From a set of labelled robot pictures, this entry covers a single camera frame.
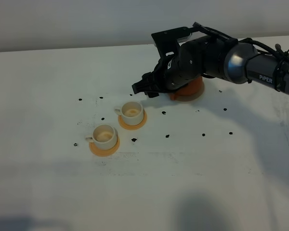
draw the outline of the cup handle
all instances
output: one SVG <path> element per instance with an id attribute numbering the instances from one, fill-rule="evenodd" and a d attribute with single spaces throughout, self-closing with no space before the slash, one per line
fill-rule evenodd
<path id="1" fill-rule="evenodd" d="M 92 138 L 92 135 L 87 135 L 87 136 L 85 137 L 85 139 L 86 139 L 86 141 L 89 142 L 89 143 L 94 143 L 93 138 Z"/>
<path id="2" fill-rule="evenodd" d="M 115 107 L 114 110 L 115 110 L 115 113 L 118 114 L 119 116 L 122 115 L 122 114 L 121 114 L 121 108 Z"/>

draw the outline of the white wall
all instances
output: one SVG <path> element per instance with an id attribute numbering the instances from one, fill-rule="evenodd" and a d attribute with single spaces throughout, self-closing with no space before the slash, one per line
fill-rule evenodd
<path id="1" fill-rule="evenodd" d="M 236 37 L 289 34 L 289 0 L 0 0 L 0 51 L 151 43 L 194 21 Z"/>

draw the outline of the robotic arm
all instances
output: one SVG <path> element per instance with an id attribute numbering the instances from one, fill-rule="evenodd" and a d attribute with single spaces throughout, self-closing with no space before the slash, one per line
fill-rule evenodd
<path id="1" fill-rule="evenodd" d="M 206 36 L 179 45 L 198 31 Z M 154 33 L 152 38 L 160 60 L 153 72 L 132 85 L 135 94 L 144 92 L 153 98 L 159 93 L 176 92 L 202 75 L 236 84 L 254 80 L 289 95 L 289 51 L 283 52 L 279 44 L 275 51 L 251 38 L 238 41 L 198 23 L 192 28 Z"/>

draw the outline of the white tabletop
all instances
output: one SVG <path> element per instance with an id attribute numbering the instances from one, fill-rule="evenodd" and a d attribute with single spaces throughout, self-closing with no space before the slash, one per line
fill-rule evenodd
<path id="1" fill-rule="evenodd" d="M 153 45 L 0 53 L 0 228 L 289 231 L 289 96 L 219 79 L 192 103 L 134 95 L 158 59 Z M 136 131 L 113 112 L 128 100 L 148 115 Z M 109 157 L 84 139 L 100 123 L 121 140 Z"/>

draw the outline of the coffee cup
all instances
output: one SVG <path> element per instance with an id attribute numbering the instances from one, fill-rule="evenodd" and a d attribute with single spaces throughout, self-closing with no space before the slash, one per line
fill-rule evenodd
<path id="1" fill-rule="evenodd" d="M 108 150 L 116 145 L 118 135 L 113 126 L 101 124 L 94 129 L 92 135 L 86 136 L 86 141 L 94 143 L 98 149 Z"/>
<path id="2" fill-rule="evenodd" d="M 115 113 L 122 117 L 125 124 L 138 125 L 144 119 L 144 107 L 136 101 L 129 101 L 121 107 L 115 107 Z"/>

